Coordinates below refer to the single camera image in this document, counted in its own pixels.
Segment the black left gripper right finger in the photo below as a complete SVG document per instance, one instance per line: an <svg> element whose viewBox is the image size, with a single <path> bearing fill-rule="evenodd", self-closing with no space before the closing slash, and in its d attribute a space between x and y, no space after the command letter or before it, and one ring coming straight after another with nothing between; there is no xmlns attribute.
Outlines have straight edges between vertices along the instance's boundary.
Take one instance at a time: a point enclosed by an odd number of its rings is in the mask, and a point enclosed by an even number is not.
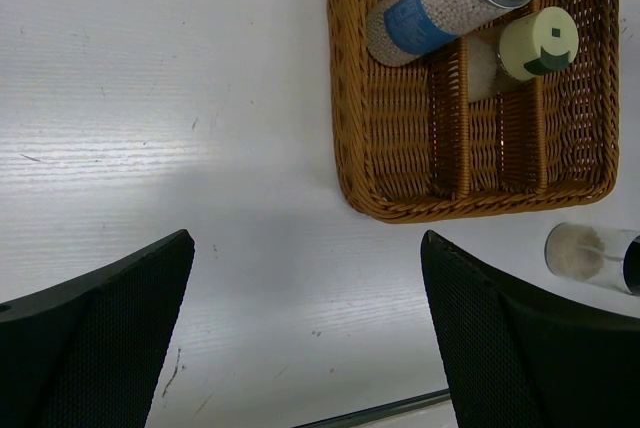
<svg viewBox="0 0 640 428"><path fill-rule="evenodd" d="M638 319L545 291L432 230L421 264L459 426L638 426Z"/></svg>

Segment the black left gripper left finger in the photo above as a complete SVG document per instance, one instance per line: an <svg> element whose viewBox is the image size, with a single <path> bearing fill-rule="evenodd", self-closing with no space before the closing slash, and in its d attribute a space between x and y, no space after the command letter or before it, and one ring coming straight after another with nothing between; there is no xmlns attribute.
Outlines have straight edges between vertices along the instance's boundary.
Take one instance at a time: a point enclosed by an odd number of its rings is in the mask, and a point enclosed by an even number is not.
<svg viewBox="0 0 640 428"><path fill-rule="evenodd" d="M179 230L2 302L2 426L144 426L194 253L194 240Z"/></svg>

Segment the black lid spice jar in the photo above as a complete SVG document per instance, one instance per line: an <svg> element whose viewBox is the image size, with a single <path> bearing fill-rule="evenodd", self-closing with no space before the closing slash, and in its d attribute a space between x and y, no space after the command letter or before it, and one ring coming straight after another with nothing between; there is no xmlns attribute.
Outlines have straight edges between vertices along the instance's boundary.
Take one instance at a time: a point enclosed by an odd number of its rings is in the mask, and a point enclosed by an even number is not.
<svg viewBox="0 0 640 428"><path fill-rule="evenodd" d="M639 296L639 231L561 223L547 236L544 257L556 276Z"/></svg>

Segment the yellow lid spice bottle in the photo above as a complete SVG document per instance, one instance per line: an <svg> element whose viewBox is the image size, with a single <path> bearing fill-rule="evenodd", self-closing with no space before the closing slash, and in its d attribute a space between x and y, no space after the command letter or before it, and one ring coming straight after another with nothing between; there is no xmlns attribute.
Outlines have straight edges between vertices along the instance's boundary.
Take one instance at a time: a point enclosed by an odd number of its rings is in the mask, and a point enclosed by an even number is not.
<svg viewBox="0 0 640 428"><path fill-rule="evenodd" d="M557 6L467 36L468 101L489 99L568 68L579 44L576 22Z"/></svg>

